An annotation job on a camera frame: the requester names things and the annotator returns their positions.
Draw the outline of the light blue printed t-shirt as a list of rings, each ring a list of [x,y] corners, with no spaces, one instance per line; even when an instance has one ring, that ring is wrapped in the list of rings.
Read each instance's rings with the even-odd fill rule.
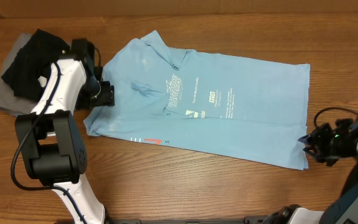
[[[131,40],[105,68],[115,105],[85,119],[90,136],[178,147],[279,167],[308,168],[310,66]]]

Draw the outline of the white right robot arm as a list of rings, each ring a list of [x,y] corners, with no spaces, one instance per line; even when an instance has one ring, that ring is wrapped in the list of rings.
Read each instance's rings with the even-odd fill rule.
[[[299,139],[304,151],[319,163],[333,166],[339,159],[353,157],[351,170],[341,196],[325,211],[313,211],[293,204],[269,215],[264,223],[358,223],[358,112],[356,119],[339,119],[336,127],[316,125],[314,131]]]

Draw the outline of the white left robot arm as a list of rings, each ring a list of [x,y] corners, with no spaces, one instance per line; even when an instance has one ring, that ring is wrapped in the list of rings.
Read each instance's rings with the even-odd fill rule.
[[[112,223],[86,177],[87,154],[74,110],[114,106],[114,86],[101,77],[99,50],[75,39],[51,64],[50,79],[31,113],[19,115],[19,146],[11,163],[11,179],[26,191],[55,192],[74,223]]]

